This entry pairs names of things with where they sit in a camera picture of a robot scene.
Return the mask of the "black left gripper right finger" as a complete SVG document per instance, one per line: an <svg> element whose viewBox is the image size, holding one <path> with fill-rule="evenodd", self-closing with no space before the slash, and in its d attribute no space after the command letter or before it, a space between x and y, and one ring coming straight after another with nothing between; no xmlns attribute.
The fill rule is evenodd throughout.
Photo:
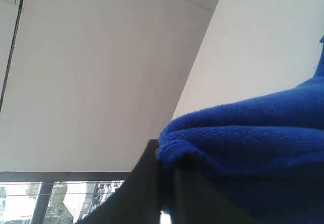
<svg viewBox="0 0 324 224"><path fill-rule="evenodd" d="M172 223L243 223L238 208L200 173L175 168Z"/></svg>

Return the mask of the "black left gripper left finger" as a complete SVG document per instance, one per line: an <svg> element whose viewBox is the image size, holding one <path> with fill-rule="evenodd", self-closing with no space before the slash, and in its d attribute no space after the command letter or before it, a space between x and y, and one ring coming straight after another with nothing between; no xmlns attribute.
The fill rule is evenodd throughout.
<svg viewBox="0 0 324 224"><path fill-rule="evenodd" d="M160 223L158 140L149 140L132 172L103 204L78 223Z"/></svg>

